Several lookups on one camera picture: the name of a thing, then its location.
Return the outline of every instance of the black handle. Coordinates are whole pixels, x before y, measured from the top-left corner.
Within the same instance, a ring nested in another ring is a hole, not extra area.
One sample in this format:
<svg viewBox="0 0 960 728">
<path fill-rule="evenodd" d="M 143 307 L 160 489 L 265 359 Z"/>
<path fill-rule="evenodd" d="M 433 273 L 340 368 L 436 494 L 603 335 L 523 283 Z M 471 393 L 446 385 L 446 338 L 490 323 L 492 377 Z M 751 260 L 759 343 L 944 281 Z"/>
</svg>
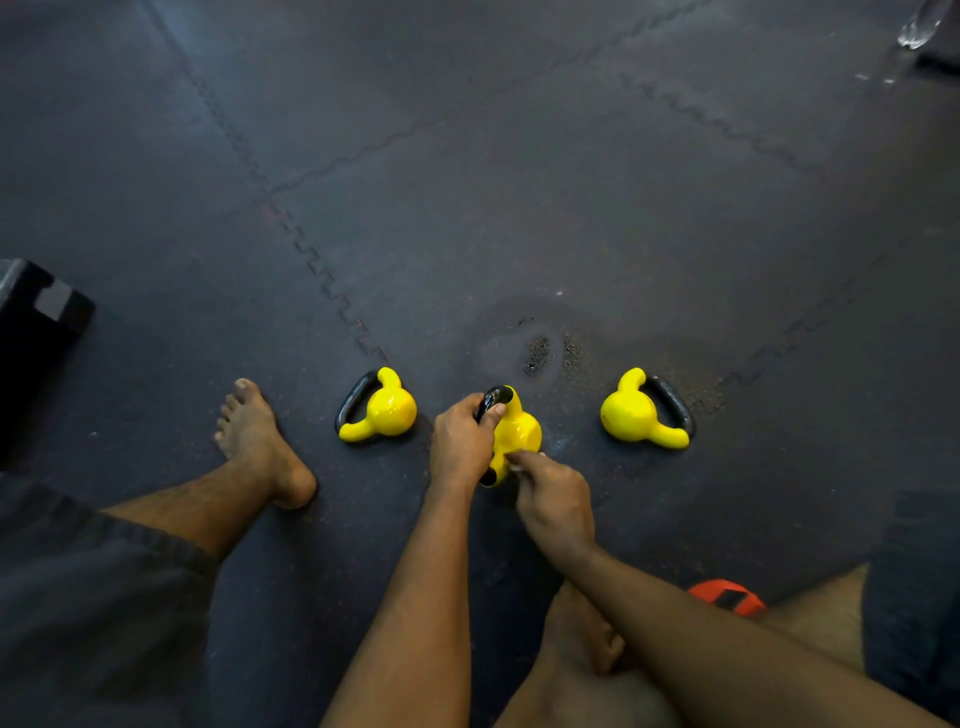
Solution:
<svg viewBox="0 0 960 728">
<path fill-rule="evenodd" d="M 495 387 L 487 390 L 487 394 L 483 396 L 483 401 L 480 402 L 480 406 L 477 407 L 477 413 L 473 415 L 473 419 L 476 420 L 479 425 L 480 421 L 483 420 L 483 416 L 487 414 L 491 407 L 501 402 L 506 404 L 513 398 L 514 390 L 506 384 L 497 384 Z"/>
<path fill-rule="evenodd" d="M 508 401 L 514 398 L 514 390 L 508 387 L 506 384 L 497 384 L 495 387 L 487 390 L 487 394 L 483 396 L 483 401 L 480 402 L 480 406 L 477 407 L 477 413 L 473 415 L 473 419 L 477 421 L 477 424 L 480 424 L 480 421 L 483 420 L 483 416 L 487 414 L 491 407 L 495 404 L 500 404 L 503 402 L 506 404 Z M 480 485 L 485 488 L 490 488 L 493 485 L 496 485 L 496 471 L 493 468 L 487 468 L 487 471 L 483 474 L 483 477 L 480 478 Z"/>
<path fill-rule="evenodd" d="M 690 414 L 689 407 L 680 399 L 677 390 L 658 376 L 648 376 L 647 384 L 663 400 L 667 409 L 670 410 L 670 414 L 680 421 L 680 427 L 692 440 L 693 436 L 697 434 L 697 423 L 693 419 L 693 415 Z"/>
<path fill-rule="evenodd" d="M 357 408 L 357 404 L 363 401 L 367 393 L 380 383 L 376 375 L 377 370 L 374 369 L 361 376 L 360 381 L 353 385 L 353 389 L 350 390 L 344 403 L 340 405 L 340 409 L 337 411 L 337 419 L 333 423 L 338 435 L 340 434 L 340 428 L 346 425 L 353 415 L 353 410 Z"/>
</svg>

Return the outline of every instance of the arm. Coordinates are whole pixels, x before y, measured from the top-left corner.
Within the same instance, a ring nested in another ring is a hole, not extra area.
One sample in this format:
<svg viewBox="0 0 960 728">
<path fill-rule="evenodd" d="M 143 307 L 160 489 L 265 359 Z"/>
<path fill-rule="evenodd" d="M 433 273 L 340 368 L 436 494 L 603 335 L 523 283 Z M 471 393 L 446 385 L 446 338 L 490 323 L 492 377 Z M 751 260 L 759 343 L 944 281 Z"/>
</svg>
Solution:
<svg viewBox="0 0 960 728">
<path fill-rule="evenodd" d="M 471 395 L 437 418 L 430 487 L 383 603 L 324 717 L 341 726 L 468 724 L 467 523 L 504 405 Z"/>
<path fill-rule="evenodd" d="M 612 558 L 593 541 L 589 486 L 533 453 L 517 510 L 694 726 L 945 726 L 866 677 Z"/>
</svg>

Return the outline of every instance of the yellow kettlebell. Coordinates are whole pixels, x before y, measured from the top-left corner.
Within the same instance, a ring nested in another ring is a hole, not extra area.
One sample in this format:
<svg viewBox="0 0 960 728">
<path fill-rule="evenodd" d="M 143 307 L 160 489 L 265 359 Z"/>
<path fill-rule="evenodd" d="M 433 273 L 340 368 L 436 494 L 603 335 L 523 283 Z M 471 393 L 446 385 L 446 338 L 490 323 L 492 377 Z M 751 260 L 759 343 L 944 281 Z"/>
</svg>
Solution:
<svg viewBox="0 0 960 728">
<path fill-rule="evenodd" d="M 480 478 L 480 485 L 486 488 L 499 485 L 510 473 L 510 463 L 504 455 L 519 449 L 537 452 L 543 440 L 540 423 L 529 412 L 523 411 L 520 396 L 509 384 L 500 384 L 489 390 L 480 402 L 474 418 L 479 423 L 487 410 L 500 403 L 507 405 L 507 411 L 493 431 L 493 459 L 487 472 Z"/>
<path fill-rule="evenodd" d="M 668 427 L 658 422 L 657 406 L 640 392 L 640 386 L 645 382 L 649 383 L 673 410 L 683 427 Z M 650 440 L 664 448 L 673 449 L 687 447 L 696 432 L 693 416 L 673 387 L 656 376 L 647 379 L 643 370 L 636 367 L 620 378 L 616 392 L 604 400 L 600 407 L 600 422 L 617 440 L 628 443 Z"/>
<path fill-rule="evenodd" d="M 367 402 L 367 416 L 358 423 L 349 423 L 353 410 L 377 382 L 383 386 Z M 400 377 L 390 367 L 381 367 L 360 377 L 337 412 L 335 426 L 341 440 L 355 443 L 377 434 L 402 435 L 416 418 L 417 403 L 400 386 Z"/>
</svg>

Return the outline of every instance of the dark shorts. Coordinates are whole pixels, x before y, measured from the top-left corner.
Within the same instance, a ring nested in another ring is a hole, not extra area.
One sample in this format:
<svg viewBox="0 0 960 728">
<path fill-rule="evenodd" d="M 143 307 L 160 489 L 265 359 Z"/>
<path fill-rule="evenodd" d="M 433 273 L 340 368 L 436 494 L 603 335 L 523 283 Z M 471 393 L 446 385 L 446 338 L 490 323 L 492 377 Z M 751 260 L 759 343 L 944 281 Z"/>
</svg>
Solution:
<svg viewBox="0 0 960 728">
<path fill-rule="evenodd" d="M 204 726 L 217 563 L 0 475 L 0 721 Z"/>
<path fill-rule="evenodd" d="M 960 725 L 960 496 L 900 496 L 862 614 L 867 674 Z"/>
<path fill-rule="evenodd" d="M 209 725 L 216 573 L 186 541 L 0 475 L 4 725 Z M 870 676 L 960 724 L 960 497 L 900 498 L 863 624 Z"/>
</svg>

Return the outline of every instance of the foot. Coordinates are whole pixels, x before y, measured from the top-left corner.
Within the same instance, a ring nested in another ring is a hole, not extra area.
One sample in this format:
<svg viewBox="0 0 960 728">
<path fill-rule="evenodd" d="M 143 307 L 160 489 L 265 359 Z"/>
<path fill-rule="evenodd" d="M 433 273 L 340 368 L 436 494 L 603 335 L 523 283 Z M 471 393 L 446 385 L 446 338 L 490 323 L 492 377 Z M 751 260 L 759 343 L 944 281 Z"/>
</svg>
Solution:
<svg viewBox="0 0 960 728">
<path fill-rule="evenodd" d="M 317 492 L 317 478 L 307 470 L 276 429 L 274 410 L 249 379 L 237 379 L 235 394 L 220 408 L 213 439 L 228 460 L 244 461 L 275 483 L 274 503 L 300 508 Z"/>
<path fill-rule="evenodd" d="M 496 725 L 679 728 L 642 672 L 614 669 L 623 650 L 596 608 L 564 582 L 547 612 L 537 661 Z"/>
</svg>

